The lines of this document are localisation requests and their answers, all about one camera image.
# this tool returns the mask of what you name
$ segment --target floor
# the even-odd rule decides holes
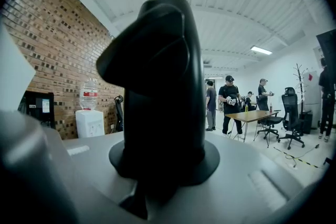
[[[212,131],[212,133],[217,135],[222,134],[223,128],[223,120],[224,115],[217,111],[216,113],[216,130]],[[233,120],[230,121],[229,130],[232,129]],[[282,123],[275,125],[275,129],[279,131],[279,136],[283,137],[285,135],[285,129],[282,128]],[[335,130],[332,130],[329,142],[324,141],[323,139],[318,139],[319,130],[311,130],[310,134],[305,134],[301,139],[305,143],[305,147],[302,148],[301,144],[297,141],[292,141],[291,149],[287,150],[289,140],[282,140],[278,143],[276,136],[271,134],[269,148],[267,148],[267,142],[263,139],[264,134],[260,133],[255,141],[253,141],[254,134],[256,131],[256,122],[251,122],[248,124],[248,130],[246,135],[245,143],[250,144],[259,150],[262,154],[266,155],[268,158],[281,165],[283,168],[288,170],[293,176],[302,183],[303,186],[308,186],[309,184],[318,181],[322,178],[326,169],[328,169],[329,164],[326,163],[323,165],[323,162],[326,157],[332,158],[334,150],[335,150],[335,142],[336,142],[336,134]],[[234,130],[232,131],[231,139],[237,134],[236,126],[234,126]],[[316,165],[319,168],[315,168],[313,166],[309,166],[299,160],[296,160],[296,167],[293,167],[295,164],[292,159],[286,159],[286,155],[282,152],[286,152],[294,157],[300,157],[304,153],[307,152],[306,155],[301,157],[300,159],[308,162],[312,165]]]

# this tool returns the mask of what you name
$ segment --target black cap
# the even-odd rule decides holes
[[[235,79],[230,75],[226,76],[226,78],[225,78],[225,81],[229,81],[229,82],[233,82],[234,80]]]

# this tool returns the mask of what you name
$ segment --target person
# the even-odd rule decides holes
[[[325,131],[324,138],[324,141],[328,142],[334,117],[335,91],[330,83],[328,66],[324,58],[321,59],[321,65],[323,67],[323,71],[320,75],[319,86],[322,90],[322,119],[320,125],[319,139],[323,137],[324,128],[326,126],[325,124],[326,121],[328,121],[328,127]]]
[[[208,120],[208,128],[206,131],[212,131],[216,129],[216,90],[214,89],[214,83],[212,81],[208,81],[206,83],[206,118]]]
[[[225,85],[219,89],[218,98],[224,103],[224,122],[222,133],[227,135],[228,125],[230,118],[227,114],[239,113],[240,108],[238,105],[238,100],[240,99],[240,94],[238,87],[233,84],[234,78],[232,76],[226,76]],[[237,126],[238,134],[242,134],[242,123],[241,121],[235,120]]]
[[[251,100],[253,93],[249,91],[247,93],[247,97],[245,99],[245,104],[248,106],[248,111],[253,111],[256,109],[255,105],[257,104],[256,102]]]
[[[274,93],[272,93],[271,91],[268,93],[266,91],[264,87],[266,86],[266,83],[267,83],[266,79],[261,79],[259,82],[257,104],[260,110],[269,111],[268,104],[267,104],[268,96],[273,96]]]

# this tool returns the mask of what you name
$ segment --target bottle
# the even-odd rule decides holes
[[[97,106],[97,80],[89,78],[80,89],[79,104],[83,110],[93,110]]]

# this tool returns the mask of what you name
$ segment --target fluorescent light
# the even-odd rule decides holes
[[[255,51],[261,52],[262,54],[267,54],[267,55],[272,54],[271,51],[264,50],[264,49],[260,49],[260,48],[255,47],[255,46],[253,46],[253,47],[251,48],[251,50],[255,50]]]

